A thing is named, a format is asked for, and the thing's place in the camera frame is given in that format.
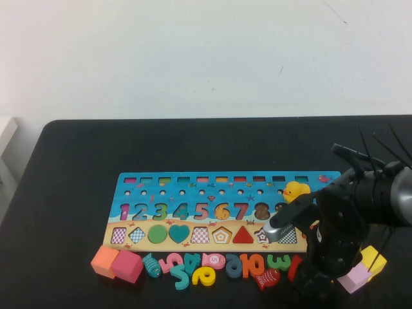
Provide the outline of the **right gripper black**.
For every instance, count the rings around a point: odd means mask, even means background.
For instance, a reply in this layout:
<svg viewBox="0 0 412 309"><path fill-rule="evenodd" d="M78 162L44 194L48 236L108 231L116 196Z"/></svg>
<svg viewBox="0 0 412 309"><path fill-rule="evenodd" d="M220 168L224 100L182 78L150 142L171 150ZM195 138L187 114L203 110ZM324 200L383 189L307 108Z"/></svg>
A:
<svg viewBox="0 0 412 309"><path fill-rule="evenodd" d="M333 288L331 277L342 277L361 262L361 248L366 236L366 229L347 235L316 225L306 235L304 265L311 273L297 273L294 286L297 290Z"/></svg>

